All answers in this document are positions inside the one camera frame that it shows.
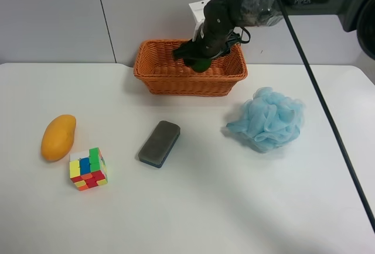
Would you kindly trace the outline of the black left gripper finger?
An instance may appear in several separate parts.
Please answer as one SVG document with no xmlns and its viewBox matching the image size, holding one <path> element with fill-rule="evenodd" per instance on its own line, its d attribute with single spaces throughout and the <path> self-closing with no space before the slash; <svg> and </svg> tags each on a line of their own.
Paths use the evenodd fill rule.
<svg viewBox="0 0 375 254">
<path fill-rule="evenodd" d="M 198 60 L 202 58 L 202 54 L 199 50 L 198 44 L 196 42 L 193 42 L 192 40 L 183 42 L 177 49 L 172 52 L 172 55 L 175 60 Z"/>
</svg>

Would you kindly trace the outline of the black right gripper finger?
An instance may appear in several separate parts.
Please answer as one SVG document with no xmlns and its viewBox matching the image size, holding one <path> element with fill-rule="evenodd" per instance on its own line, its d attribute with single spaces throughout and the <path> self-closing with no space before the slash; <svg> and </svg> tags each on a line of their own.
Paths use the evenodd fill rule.
<svg viewBox="0 0 375 254">
<path fill-rule="evenodd" d="M 226 44 L 220 49 L 220 51 L 219 51 L 216 55 L 214 55 L 214 56 L 212 57 L 212 59 L 217 59 L 217 58 L 219 58 L 219 57 L 224 57 L 224 56 L 226 56 L 226 55 L 228 55 L 228 54 L 230 53 L 230 50 L 231 50 L 231 46 L 230 46 L 228 43 L 226 43 Z"/>
</svg>

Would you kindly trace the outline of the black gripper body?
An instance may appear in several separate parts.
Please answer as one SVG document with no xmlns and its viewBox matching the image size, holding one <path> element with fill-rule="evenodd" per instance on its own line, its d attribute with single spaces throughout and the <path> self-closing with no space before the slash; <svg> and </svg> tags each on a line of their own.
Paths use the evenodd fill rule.
<svg viewBox="0 0 375 254">
<path fill-rule="evenodd" d="M 211 58 L 228 43 L 240 42 L 234 29 L 240 26 L 242 0 L 210 0 L 204 8 L 204 23 L 196 38 L 202 58 Z"/>
</svg>

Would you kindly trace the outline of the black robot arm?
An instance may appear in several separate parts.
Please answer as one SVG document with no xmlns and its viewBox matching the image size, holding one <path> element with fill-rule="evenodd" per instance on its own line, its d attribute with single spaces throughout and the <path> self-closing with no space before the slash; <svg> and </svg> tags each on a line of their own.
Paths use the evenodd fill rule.
<svg viewBox="0 0 375 254">
<path fill-rule="evenodd" d="M 345 32 L 357 32 L 362 50 L 374 57 L 374 0 L 209 0 L 192 39 L 173 51 L 190 63 L 229 54 L 235 44 L 249 43 L 234 30 L 276 25 L 285 15 L 336 15 Z"/>
</svg>

